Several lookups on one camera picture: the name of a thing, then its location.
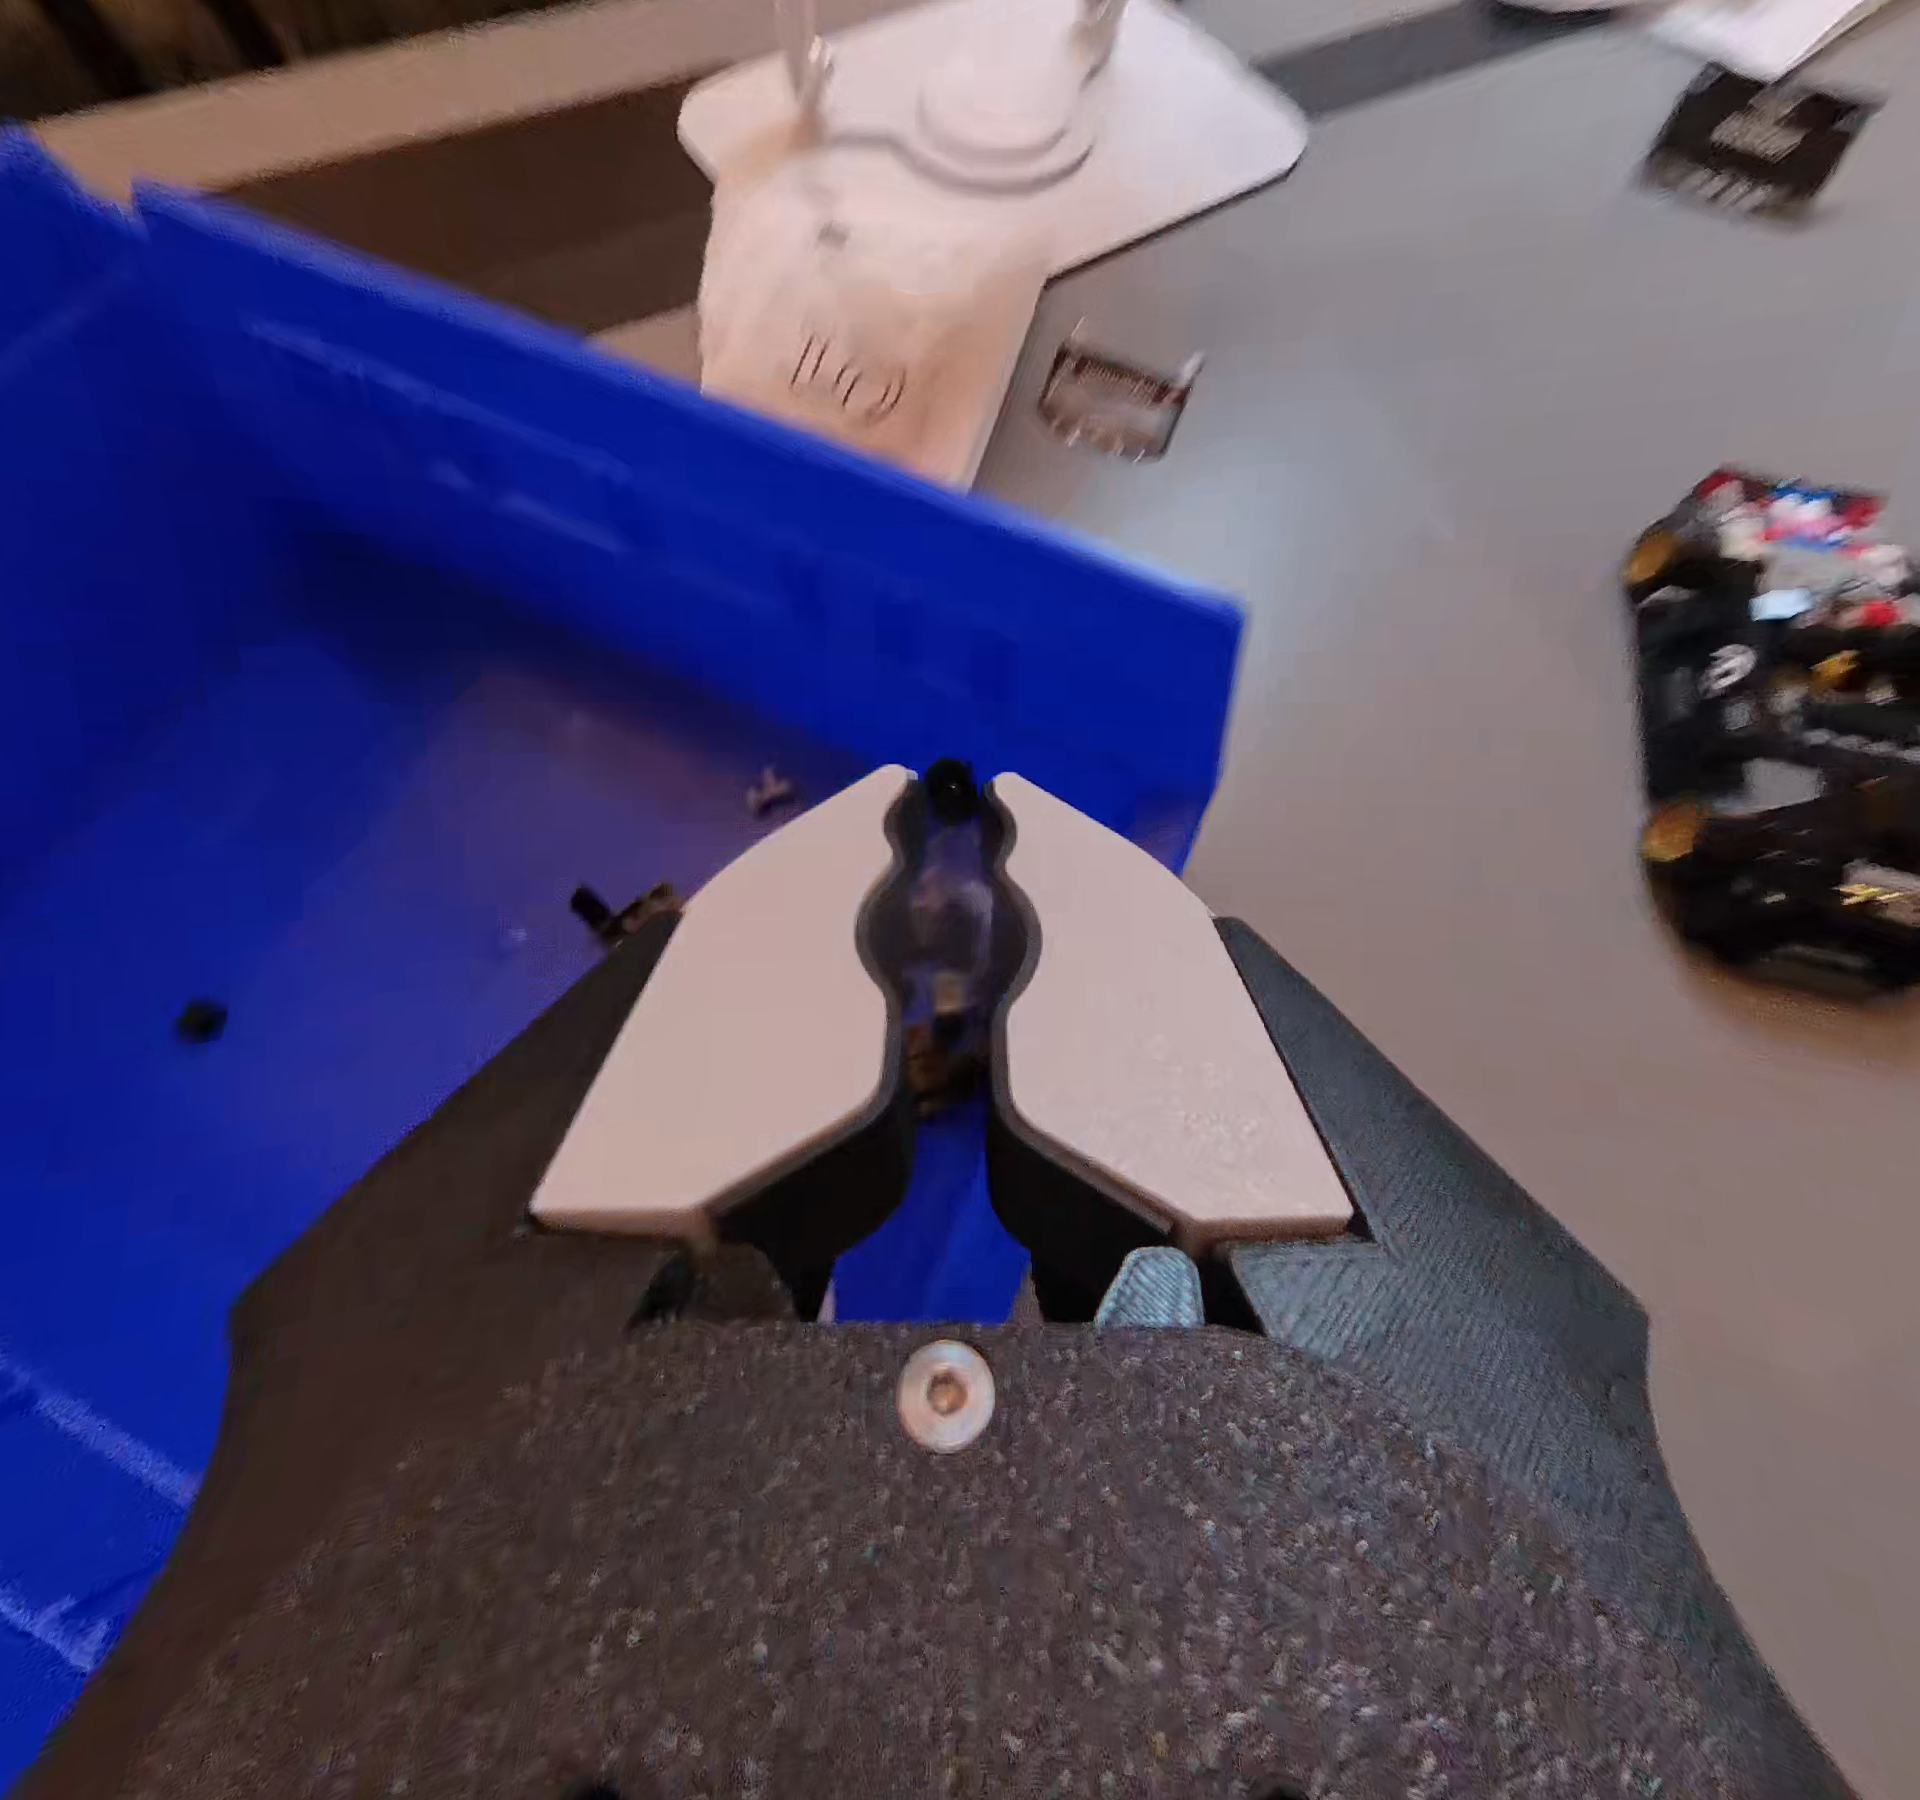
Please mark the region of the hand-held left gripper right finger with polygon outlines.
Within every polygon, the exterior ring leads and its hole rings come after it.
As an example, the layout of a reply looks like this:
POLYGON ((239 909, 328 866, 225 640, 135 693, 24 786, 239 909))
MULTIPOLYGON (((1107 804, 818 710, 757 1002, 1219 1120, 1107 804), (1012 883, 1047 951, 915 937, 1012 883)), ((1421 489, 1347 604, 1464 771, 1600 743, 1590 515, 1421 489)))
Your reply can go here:
POLYGON ((1212 911, 1136 842, 994 778, 1021 962, 994 1020, 1003 1221, 1039 1253, 1327 1240, 1357 1206, 1212 911))

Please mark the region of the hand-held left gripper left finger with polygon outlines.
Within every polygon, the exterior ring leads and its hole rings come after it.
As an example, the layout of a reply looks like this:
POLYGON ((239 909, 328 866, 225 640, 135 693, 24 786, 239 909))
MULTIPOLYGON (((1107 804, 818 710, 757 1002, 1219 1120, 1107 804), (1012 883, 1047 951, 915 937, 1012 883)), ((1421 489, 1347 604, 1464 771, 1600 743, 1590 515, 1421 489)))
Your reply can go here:
POLYGON ((555 1232, 715 1243, 878 1108, 890 998, 858 926, 919 778, 883 765, 760 839, 679 913, 534 1189, 555 1232))

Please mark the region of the blue plastic bin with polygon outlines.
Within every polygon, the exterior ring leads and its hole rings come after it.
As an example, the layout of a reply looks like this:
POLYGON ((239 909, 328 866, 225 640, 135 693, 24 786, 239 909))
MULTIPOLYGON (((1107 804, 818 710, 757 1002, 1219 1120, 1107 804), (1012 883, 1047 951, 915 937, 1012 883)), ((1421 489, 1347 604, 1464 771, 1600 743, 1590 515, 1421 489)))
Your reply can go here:
POLYGON ((5 130, 5 1796, 164 1567, 228 1314, 755 775, 1189 860, 1245 610, 5 130))

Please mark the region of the black lego car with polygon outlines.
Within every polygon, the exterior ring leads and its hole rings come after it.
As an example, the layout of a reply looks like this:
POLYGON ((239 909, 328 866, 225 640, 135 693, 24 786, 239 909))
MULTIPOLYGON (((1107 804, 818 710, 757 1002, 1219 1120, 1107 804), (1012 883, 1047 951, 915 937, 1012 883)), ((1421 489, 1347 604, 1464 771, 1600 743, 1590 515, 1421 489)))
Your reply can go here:
POLYGON ((1919 984, 1919 584, 1884 509, 1723 465, 1619 568, 1641 874, 1743 978, 1919 984))

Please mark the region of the loose lego pieces in bin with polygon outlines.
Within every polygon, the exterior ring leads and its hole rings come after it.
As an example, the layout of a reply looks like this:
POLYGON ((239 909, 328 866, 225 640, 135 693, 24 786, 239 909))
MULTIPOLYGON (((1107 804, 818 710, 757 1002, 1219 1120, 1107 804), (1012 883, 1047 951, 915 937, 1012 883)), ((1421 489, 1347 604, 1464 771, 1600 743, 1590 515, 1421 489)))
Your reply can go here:
MULTIPOLYGON (((851 938, 856 949, 866 945, 873 970, 900 999, 902 1074, 917 1114, 934 1117, 987 1086, 992 1009, 1004 991, 994 945, 997 898, 987 877, 990 836, 973 765, 938 758, 900 793, 903 800, 883 806, 878 828, 890 866, 861 883, 851 938)), ((818 818, 825 808, 825 802, 801 808, 796 785, 775 765, 763 766, 747 790, 750 817, 781 833, 798 823, 820 839, 818 818)), ((689 901, 706 899, 717 883, 720 874, 708 879, 699 898, 662 883, 619 909, 583 885, 568 906, 613 951, 660 917, 679 921, 689 901)), ((753 998, 763 978, 804 973, 801 949, 775 945, 771 921, 730 921, 722 937, 722 945, 753 949, 753 998)))

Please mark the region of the clear lego windshield piece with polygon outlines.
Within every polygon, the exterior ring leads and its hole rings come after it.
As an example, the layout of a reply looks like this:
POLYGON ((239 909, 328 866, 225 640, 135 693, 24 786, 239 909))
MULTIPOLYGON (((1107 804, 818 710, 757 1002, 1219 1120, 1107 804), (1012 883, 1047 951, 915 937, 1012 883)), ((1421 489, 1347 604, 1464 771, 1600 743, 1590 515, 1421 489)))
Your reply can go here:
POLYGON ((1147 366, 1077 322, 1053 348, 1036 391, 1036 420, 1066 447, 1120 463, 1162 463, 1189 415, 1208 356, 1147 366))

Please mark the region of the black printed lego plate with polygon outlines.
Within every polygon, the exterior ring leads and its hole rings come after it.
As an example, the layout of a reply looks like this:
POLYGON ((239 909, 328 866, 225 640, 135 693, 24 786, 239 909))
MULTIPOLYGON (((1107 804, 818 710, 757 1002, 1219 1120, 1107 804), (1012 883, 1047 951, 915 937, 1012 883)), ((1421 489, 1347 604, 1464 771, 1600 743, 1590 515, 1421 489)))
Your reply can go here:
POLYGON ((1805 224, 1887 98, 1795 76, 1757 81, 1720 64, 1692 75, 1636 187, 1755 224, 1805 224))

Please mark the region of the white printed paper bag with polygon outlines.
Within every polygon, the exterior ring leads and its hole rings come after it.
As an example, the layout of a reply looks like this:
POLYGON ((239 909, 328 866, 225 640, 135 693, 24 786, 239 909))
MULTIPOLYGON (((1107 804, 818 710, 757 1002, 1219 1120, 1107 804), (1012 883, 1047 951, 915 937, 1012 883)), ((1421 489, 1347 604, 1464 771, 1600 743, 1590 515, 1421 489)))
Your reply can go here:
POLYGON ((1043 279, 1021 235, 890 187, 878 170, 790 159, 712 195, 699 387, 967 490, 1043 279))

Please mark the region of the white booklet stand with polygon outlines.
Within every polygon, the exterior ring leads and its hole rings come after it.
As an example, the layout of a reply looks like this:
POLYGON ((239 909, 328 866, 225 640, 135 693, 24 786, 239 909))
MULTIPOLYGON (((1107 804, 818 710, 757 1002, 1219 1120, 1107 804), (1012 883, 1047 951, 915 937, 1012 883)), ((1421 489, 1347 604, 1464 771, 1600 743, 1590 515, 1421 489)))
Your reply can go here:
POLYGON ((1031 245, 1059 278, 1294 174, 1303 108, 1169 0, 927 0, 823 32, 776 0, 776 51, 693 87, 712 187, 853 158, 906 215, 1031 245))

